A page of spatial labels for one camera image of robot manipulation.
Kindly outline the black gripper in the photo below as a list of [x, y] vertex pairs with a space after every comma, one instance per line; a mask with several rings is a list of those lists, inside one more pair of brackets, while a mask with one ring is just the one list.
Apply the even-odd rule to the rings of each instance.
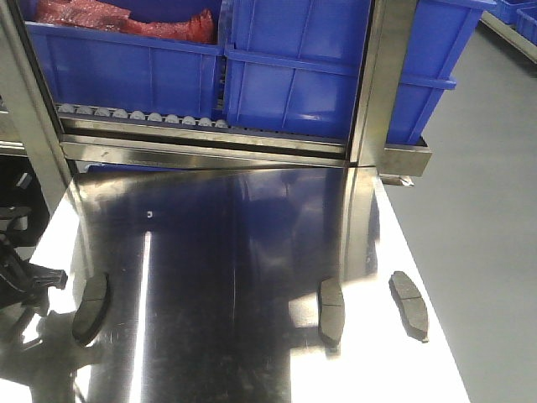
[[25, 303], [38, 315], [46, 316], [50, 308], [49, 288], [64, 290], [68, 275], [64, 270], [27, 263], [13, 247], [9, 235], [18, 231], [20, 219], [23, 231], [27, 229], [30, 213], [29, 207], [1, 207], [1, 309]]

